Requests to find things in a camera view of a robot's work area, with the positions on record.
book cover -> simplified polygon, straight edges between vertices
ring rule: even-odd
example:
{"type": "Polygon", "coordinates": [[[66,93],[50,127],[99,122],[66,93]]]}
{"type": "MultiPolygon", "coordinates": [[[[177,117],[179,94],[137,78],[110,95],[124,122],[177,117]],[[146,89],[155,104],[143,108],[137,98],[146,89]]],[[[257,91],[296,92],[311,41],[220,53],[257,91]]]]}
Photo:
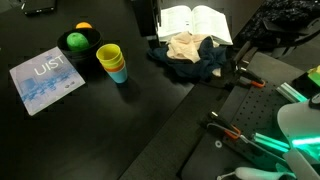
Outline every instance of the book cover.
{"type": "Polygon", "coordinates": [[[10,74],[31,116],[85,83],[58,47],[12,68],[10,74]]]}

stacked cups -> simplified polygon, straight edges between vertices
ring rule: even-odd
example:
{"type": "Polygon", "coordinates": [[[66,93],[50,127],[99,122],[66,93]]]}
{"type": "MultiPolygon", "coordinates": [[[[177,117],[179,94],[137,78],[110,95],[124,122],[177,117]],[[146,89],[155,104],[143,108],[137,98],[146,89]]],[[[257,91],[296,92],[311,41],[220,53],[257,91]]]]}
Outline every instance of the stacked cups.
{"type": "Polygon", "coordinates": [[[123,83],[127,80],[128,74],[126,62],[119,46],[116,44],[101,46],[98,49],[96,56],[104,70],[107,71],[114,82],[123,83]]]}

green ball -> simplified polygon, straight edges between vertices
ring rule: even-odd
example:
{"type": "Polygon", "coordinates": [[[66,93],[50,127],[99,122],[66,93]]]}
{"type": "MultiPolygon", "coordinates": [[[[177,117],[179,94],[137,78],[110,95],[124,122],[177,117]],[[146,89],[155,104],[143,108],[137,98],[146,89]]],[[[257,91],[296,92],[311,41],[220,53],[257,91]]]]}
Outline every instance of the green ball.
{"type": "Polygon", "coordinates": [[[81,33],[69,34],[67,44],[71,51],[81,51],[89,48],[89,41],[81,33]]]}

orange ball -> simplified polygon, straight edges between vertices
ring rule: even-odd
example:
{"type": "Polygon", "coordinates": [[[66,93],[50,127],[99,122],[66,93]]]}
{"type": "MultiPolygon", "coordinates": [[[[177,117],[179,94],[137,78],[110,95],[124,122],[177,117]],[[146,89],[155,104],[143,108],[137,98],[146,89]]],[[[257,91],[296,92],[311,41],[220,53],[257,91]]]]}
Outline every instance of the orange ball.
{"type": "Polygon", "coordinates": [[[81,22],[76,26],[76,29],[80,29],[80,28],[92,28],[92,26],[87,22],[81,22]]]}

book page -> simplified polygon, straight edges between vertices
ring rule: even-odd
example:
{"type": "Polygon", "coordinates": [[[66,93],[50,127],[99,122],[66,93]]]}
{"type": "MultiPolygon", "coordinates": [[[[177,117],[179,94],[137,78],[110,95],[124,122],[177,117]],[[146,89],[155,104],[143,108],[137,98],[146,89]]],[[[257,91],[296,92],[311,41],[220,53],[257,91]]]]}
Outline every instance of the book page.
{"type": "Polygon", "coordinates": [[[158,35],[161,37],[189,31],[191,26],[191,9],[188,6],[175,6],[161,10],[161,27],[158,24],[158,35]]]}
{"type": "Polygon", "coordinates": [[[232,45],[227,20],[224,14],[206,6],[197,6],[192,11],[194,34],[210,34],[218,40],[220,44],[232,45]]]}

